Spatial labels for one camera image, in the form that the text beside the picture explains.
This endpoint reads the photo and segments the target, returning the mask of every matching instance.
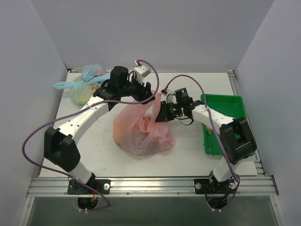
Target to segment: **gray wall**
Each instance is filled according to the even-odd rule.
[[[68,68],[236,69],[274,0],[32,0]]]
[[[287,225],[300,225],[301,1],[275,0],[237,69],[263,166]]]
[[[34,167],[21,154],[23,140],[52,119],[67,71],[29,0],[0,3],[0,225],[16,225]],[[27,146],[42,158],[43,133]]]

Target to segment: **green bin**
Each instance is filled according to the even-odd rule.
[[[226,95],[214,95],[206,94],[206,101],[209,107],[222,113],[224,115],[246,119],[246,111],[242,97],[240,96],[226,96]],[[206,125],[203,125],[204,140],[205,140],[205,153],[211,155],[222,155],[222,150],[217,142],[217,139],[212,132],[210,135],[206,130]]]

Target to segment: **purple cable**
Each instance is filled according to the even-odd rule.
[[[145,103],[145,102],[151,100],[151,99],[156,95],[157,91],[159,90],[159,75],[158,75],[158,72],[156,71],[156,69],[154,68],[153,65],[151,65],[149,62],[147,62],[147,61],[145,61],[145,60],[137,60],[137,62],[142,62],[142,63],[145,63],[145,64],[147,64],[148,66],[150,66],[150,67],[152,68],[152,70],[154,71],[156,77],[157,77],[157,86],[156,86],[156,90],[155,90],[155,92],[152,94],[152,96],[150,96],[150,97],[147,98],[146,100],[143,100],[143,101],[140,101],[140,102],[126,102],[126,101],[118,101],[118,100],[104,100],[104,101],[100,101],[100,102],[97,102],[97,103],[95,103],[95,104],[92,104],[91,106],[86,107],[86,108],[84,108],[84,109],[82,109],[82,110],[80,110],[80,111],[78,111],[78,112],[76,112],[76,113],[69,114],[69,115],[60,117],[60,118],[58,118],[58,119],[52,120],[52,121],[50,121],[50,122],[47,122],[47,123],[45,123],[44,125],[41,125],[41,126],[38,127],[37,129],[35,129],[35,130],[34,130],[34,131],[33,131],[33,132],[25,139],[25,141],[23,142],[23,144],[22,144],[22,154],[23,154],[24,158],[25,158],[27,161],[29,161],[30,163],[32,163],[33,165],[36,165],[36,166],[38,166],[38,167],[41,167],[41,168],[44,168],[44,169],[47,169],[47,170],[50,170],[50,171],[53,171],[53,172],[61,173],[61,174],[63,174],[63,175],[66,175],[66,176],[69,177],[69,178],[75,179],[74,177],[72,177],[70,174],[68,174],[68,173],[66,173],[66,172],[63,172],[63,171],[60,171],[60,170],[57,170],[57,169],[53,169],[53,168],[50,168],[50,167],[47,167],[47,166],[43,166],[43,165],[38,164],[37,162],[31,160],[31,159],[27,156],[27,154],[26,154],[26,152],[25,152],[25,145],[26,145],[26,143],[28,142],[28,140],[29,140],[34,134],[36,134],[36,133],[37,133],[39,130],[41,130],[42,128],[44,128],[44,127],[46,127],[46,126],[48,126],[48,125],[50,125],[50,124],[52,124],[52,123],[54,123],[54,122],[56,122],[56,121],[60,121],[60,120],[63,120],[63,119],[67,119],[67,118],[73,117],[73,116],[75,116],[75,115],[78,115],[78,114],[80,114],[80,113],[83,113],[83,112],[89,110],[91,107],[94,107],[94,106],[96,106],[96,105],[99,105],[99,104],[102,104],[102,103],[119,103],[119,104],[127,104],[127,105],[138,105],[138,104],[143,104],[143,103]],[[89,190],[93,191],[94,193],[100,195],[100,196],[107,202],[107,205],[102,206],[102,207],[98,207],[98,208],[95,208],[95,209],[92,209],[92,210],[89,210],[89,211],[101,210],[101,209],[104,209],[104,208],[107,208],[107,207],[110,206],[109,200],[108,200],[103,194],[101,194],[99,191],[97,191],[97,190],[95,190],[95,189],[89,187],[88,185],[86,185],[86,184],[84,184],[84,183],[82,183],[82,182],[80,182],[80,181],[78,181],[78,180],[77,180],[76,182],[78,182],[78,183],[81,184],[82,186],[88,188]]]
[[[192,77],[189,76],[189,75],[186,75],[186,74],[179,74],[179,75],[173,77],[173,78],[169,81],[169,83],[166,85],[166,87],[168,87],[169,84],[170,84],[173,80],[175,80],[176,78],[178,78],[178,77],[187,77],[187,78],[190,78],[190,79],[194,80],[195,83],[199,86],[199,88],[201,89],[201,91],[202,91],[202,93],[203,93],[205,107],[208,107],[207,101],[206,101],[206,95],[205,95],[205,92],[204,92],[202,86],[198,83],[197,80],[195,80],[194,78],[192,78]],[[225,160],[226,160],[226,162],[227,162],[227,165],[228,165],[228,167],[229,167],[229,169],[230,169],[231,175],[233,176],[234,180],[237,182],[237,186],[236,186],[236,189],[235,189],[235,191],[234,191],[234,194],[232,195],[232,197],[231,197],[230,201],[228,202],[228,204],[227,204],[226,206],[224,206],[223,208],[221,208],[221,210],[222,210],[222,209],[224,209],[225,207],[227,207],[227,206],[233,201],[233,199],[234,199],[234,197],[235,197],[235,195],[236,195],[236,193],[237,193],[239,184],[240,184],[240,178],[239,178],[239,175],[237,175],[237,174],[234,172],[234,170],[233,170],[233,168],[232,168],[232,166],[231,166],[231,163],[230,163],[230,161],[229,161],[229,158],[227,157],[225,148],[223,147],[222,142],[221,142],[221,139],[220,139],[220,137],[218,136],[218,133],[217,133],[217,131],[216,131],[216,129],[215,129],[215,126],[214,126],[214,123],[213,123],[213,120],[212,120],[212,116],[211,116],[211,111],[209,110],[209,108],[207,108],[207,111],[208,111],[208,113],[209,113],[209,120],[210,120],[210,124],[211,124],[211,126],[212,126],[212,129],[213,129],[214,135],[216,136],[216,139],[217,139],[217,141],[218,141],[218,143],[219,143],[219,145],[220,145],[220,147],[221,147],[221,149],[222,149],[222,155],[223,155],[223,157],[225,158]]]

